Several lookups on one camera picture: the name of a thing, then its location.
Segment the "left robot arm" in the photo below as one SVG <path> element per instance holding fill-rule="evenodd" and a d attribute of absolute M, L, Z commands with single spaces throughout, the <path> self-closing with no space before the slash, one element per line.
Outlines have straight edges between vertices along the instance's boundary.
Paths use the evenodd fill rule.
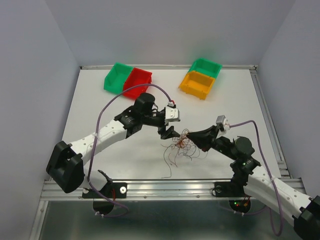
<path fill-rule="evenodd" d="M 174 127 L 169 126 L 171 122 L 180 121 L 176 104 L 170 100 L 160 111 L 153 107 L 154 104 L 155 97 L 152 94 L 142 93 L 133 105 L 92 134 L 71 143 L 58 142 L 53 148 L 46 172 L 67 194 L 79 187 L 94 187 L 100 197 L 108 196 L 111 193 L 110 178 L 101 170 L 92 174 L 91 168 L 84 168 L 86 164 L 93 165 L 96 154 L 129 138 L 144 125 L 156 127 L 162 140 L 179 137 Z"/>

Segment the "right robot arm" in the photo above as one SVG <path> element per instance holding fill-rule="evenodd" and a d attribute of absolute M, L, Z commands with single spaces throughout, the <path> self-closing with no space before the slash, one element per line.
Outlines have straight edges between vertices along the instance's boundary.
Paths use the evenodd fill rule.
<path fill-rule="evenodd" d="M 205 130 L 189 132 L 186 136 L 199 149 L 211 149 L 233 160 L 231 192 L 248 195 L 278 212 L 281 219 L 293 226 L 303 240 L 320 238 L 320 197 L 311 197 L 273 176 L 266 164 L 253 158 L 251 141 L 244 136 L 233 140 L 222 136 L 222 127 L 213 125 Z"/>

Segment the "yellow plastic bin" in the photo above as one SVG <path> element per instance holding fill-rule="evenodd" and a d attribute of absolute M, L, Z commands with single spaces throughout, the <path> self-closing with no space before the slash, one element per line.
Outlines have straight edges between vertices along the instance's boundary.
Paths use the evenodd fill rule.
<path fill-rule="evenodd" d="M 205 100 L 210 93 L 216 79 L 198 71 L 188 72 L 179 85 L 179 89 L 186 94 Z"/>

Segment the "red plastic bin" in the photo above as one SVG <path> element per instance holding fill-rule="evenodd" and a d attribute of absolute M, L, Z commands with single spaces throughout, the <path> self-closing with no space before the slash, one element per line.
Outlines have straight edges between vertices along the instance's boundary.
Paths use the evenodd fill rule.
<path fill-rule="evenodd" d="M 141 85 L 141 84 L 150 84 L 152 82 L 152 73 L 140 68 L 134 67 L 131 71 L 129 77 L 123 85 L 123 90 L 127 90 L 131 87 Z M 141 86 L 134 89 L 131 89 L 125 92 L 123 95 L 130 99 L 137 99 L 140 94 L 145 93 L 148 89 L 148 86 Z"/>

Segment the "right green plastic bin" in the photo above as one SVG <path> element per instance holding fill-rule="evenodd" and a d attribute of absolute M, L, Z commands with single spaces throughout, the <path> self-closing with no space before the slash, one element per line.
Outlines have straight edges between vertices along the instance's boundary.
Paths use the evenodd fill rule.
<path fill-rule="evenodd" d="M 201 74 L 207 75 L 211 78 L 217 78 L 222 65 L 206 58 L 198 58 L 193 62 L 188 72 L 196 71 Z"/>

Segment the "green plastic bin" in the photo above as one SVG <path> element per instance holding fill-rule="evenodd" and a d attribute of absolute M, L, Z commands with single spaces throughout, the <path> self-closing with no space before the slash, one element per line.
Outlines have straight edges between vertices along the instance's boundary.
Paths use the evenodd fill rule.
<path fill-rule="evenodd" d="M 207 75 L 211 78 L 217 78 L 222 65 L 206 58 L 198 58 L 193 62 L 188 72 L 196 71 L 201 74 Z"/>
<path fill-rule="evenodd" d="M 116 62 L 104 79 L 103 89 L 116 95 L 120 94 L 132 70 L 132 66 Z"/>

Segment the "left green plastic bin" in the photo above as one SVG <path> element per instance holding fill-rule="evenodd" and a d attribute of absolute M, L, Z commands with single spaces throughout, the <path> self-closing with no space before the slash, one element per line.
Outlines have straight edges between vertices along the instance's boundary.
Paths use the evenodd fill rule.
<path fill-rule="evenodd" d="M 116 62 L 104 79 L 103 89 L 116 95 L 120 94 L 132 70 L 132 66 Z"/>

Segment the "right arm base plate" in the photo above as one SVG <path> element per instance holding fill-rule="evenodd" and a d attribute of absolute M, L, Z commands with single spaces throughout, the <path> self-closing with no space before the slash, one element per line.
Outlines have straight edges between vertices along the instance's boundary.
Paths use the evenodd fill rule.
<path fill-rule="evenodd" d="M 241 189 L 231 181 L 216 181 L 213 183 L 213 195 L 217 198 L 241 197 Z"/>

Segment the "aluminium front rail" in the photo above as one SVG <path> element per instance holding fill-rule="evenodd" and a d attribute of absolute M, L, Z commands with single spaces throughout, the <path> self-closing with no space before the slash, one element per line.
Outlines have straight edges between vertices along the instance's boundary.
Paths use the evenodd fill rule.
<path fill-rule="evenodd" d="M 211 195 L 215 179 L 206 180 L 125 180 L 125 201 L 206 201 L 214 200 Z M 40 194 L 41 201 L 84 201 L 83 189 L 65 193 L 54 181 L 45 181 Z"/>

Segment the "aluminium rail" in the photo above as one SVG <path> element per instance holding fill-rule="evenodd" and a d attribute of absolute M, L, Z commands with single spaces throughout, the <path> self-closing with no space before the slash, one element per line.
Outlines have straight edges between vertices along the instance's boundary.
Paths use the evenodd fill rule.
<path fill-rule="evenodd" d="M 281 174 L 281 177 L 283 179 L 292 179 L 292 175 L 289 172 L 289 169 L 287 167 L 287 163 L 279 142 L 278 135 L 276 133 L 276 129 L 269 111 L 269 108 L 267 106 L 267 102 L 260 84 L 258 72 L 257 72 L 257 66 L 252 65 L 249 68 L 250 76 L 254 85 L 255 92 L 257 94 L 257 98 L 259 101 L 260 108 L 262 110 L 263 119 L 266 125 L 266 129 L 270 138 L 270 142 L 272 145 L 272 149 L 275 153 L 275 158 L 277 160 L 278 168 Z"/>
<path fill-rule="evenodd" d="M 214 200 L 211 195 L 215 179 L 206 180 L 125 180 L 125 201 L 206 201 Z M 41 201 L 84 201 L 83 189 L 65 193 L 54 181 L 45 181 L 40 194 Z"/>

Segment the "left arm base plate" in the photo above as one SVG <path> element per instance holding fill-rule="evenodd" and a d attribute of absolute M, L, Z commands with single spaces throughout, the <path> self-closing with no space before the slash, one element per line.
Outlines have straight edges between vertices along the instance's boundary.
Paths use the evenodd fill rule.
<path fill-rule="evenodd" d="M 83 187 L 82 198 L 84 199 L 102 199 L 101 195 L 113 200 L 127 197 L 128 184 L 126 182 L 113 181 L 102 170 L 92 172 L 90 174 L 90 182 L 99 193 L 91 188 L 87 178 L 85 178 L 84 183 L 81 185 Z"/>

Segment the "aluminium right rail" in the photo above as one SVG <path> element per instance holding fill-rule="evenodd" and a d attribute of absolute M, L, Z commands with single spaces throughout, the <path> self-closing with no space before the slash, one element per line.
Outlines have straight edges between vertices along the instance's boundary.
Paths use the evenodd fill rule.
<path fill-rule="evenodd" d="M 275 153 L 275 158 L 277 160 L 278 168 L 281 174 L 281 177 L 283 179 L 292 179 L 292 175 L 289 172 L 289 169 L 287 167 L 287 163 L 279 142 L 278 135 L 276 133 L 276 129 L 269 111 L 269 108 L 267 106 L 267 102 L 260 84 L 258 72 L 257 72 L 257 66 L 252 65 L 249 68 L 250 76 L 254 85 L 255 92 L 257 94 L 257 98 L 259 101 L 260 108 L 262 110 L 263 119 L 266 125 L 266 129 L 270 138 L 270 142 L 272 145 L 272 149 Z"/>

